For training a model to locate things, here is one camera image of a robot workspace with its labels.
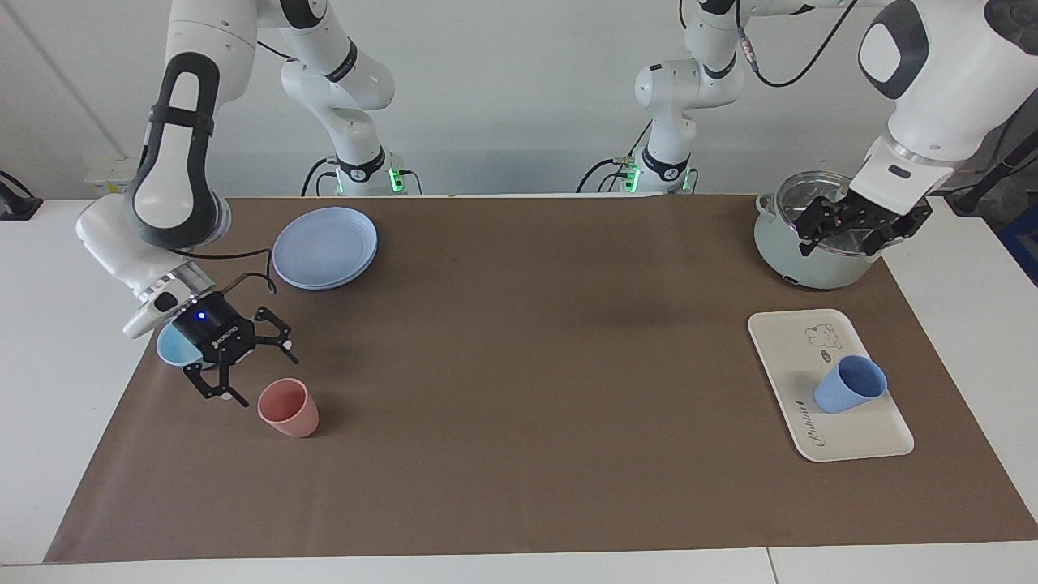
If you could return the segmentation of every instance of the brown mat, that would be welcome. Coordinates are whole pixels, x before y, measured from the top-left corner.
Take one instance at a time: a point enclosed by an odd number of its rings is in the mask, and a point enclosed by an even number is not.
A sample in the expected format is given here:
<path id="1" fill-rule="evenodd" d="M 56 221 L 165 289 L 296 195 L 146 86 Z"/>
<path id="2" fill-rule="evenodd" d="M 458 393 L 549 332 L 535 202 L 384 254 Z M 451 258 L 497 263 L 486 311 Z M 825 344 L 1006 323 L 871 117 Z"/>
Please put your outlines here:
<path id="1" fill-rule="evenodd" d="M 303 380 L 319 433 L 204 401 L 148 352 L 47 561 L 1038 538 L 885 265 L 830 294 L 790 286 L 754 247 L 750 197 L 235 199 L 207 250 L 269 245 L 329 204 L 378 225 L 366 273 L 230 298 L 285 318 L 302 360 L 262 350 L 235 385 L 254 402 Z M 796 453 L 746 319 L 811 308 L 854 323 L 912 454 Z"/>

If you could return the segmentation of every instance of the tray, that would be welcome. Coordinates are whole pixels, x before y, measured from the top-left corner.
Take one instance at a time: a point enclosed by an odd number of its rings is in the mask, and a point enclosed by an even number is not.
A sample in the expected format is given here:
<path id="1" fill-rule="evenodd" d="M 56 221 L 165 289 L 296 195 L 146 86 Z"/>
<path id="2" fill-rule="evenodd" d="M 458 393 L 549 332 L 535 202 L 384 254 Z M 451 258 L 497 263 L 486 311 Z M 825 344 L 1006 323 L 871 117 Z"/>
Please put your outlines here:
<path id="1" fill-rule="evenodd" d="M 834 463 L 912 451 L 916 441 L 891 397 L 897 388 L 841 414 L 825 414 L 815 405 L 815 388 L 841 359 L 869 357 L 846 315 L 828 309 L 755 314 L 749 335 L 804 458 Z"/>

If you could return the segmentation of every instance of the pot lid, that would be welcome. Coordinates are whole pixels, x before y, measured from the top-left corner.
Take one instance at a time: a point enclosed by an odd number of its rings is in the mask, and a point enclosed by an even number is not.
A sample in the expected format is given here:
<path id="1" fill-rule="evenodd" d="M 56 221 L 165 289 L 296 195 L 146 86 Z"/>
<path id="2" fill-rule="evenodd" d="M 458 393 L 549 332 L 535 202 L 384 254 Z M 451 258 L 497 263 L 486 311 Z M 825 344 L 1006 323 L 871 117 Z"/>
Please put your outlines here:
<path id="1" fill-rule="evenodd" d="M 794 221 L 815 198 L 824 196 L 836 201 L 847 196 L 850 178 L 836 172 L 812 170 L 794 174 L 783 183 L 775 194 L 774 208 L 778 217 L 793 230 Z M 865 255 L 862 246 L 873 229 L 849 229 L 823 239 L 818 246 L 844 255 Z"/>

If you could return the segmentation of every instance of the blue plate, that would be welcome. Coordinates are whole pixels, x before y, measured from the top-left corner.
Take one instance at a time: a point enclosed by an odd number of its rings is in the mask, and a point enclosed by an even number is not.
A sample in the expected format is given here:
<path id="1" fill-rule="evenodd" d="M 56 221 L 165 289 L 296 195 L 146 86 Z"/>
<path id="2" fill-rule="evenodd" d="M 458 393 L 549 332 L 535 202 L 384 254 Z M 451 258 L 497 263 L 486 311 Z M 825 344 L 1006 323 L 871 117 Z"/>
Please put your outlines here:
<path id="1" fill-rule="evenodd" d="M 346 206 L 311 211 L 289 223 L 274 242 L 274 270 L 303 289 L 330 289 L 372 263 L 378 231 L 366 215 Z"/>

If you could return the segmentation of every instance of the light blue bowl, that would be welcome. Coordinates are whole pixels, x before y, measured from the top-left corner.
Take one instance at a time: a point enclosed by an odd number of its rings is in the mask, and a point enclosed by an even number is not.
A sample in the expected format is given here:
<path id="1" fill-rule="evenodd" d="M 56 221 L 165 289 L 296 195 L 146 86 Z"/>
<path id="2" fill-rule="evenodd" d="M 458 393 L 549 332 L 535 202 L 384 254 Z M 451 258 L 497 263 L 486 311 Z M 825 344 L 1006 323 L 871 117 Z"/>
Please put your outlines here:
<path id="1" fill-rule="evenodd" d="M 211 363 L 201 360 L 201 352 L 195 349 L 184 335 L 170 323 L 160 333 L 159 340 L 155 343 L 155 349 L 159 354 L 159 359 L 172 365 L 184 368 L 195 363 L 202 363 L 206 367 L 212 367 Z"/>

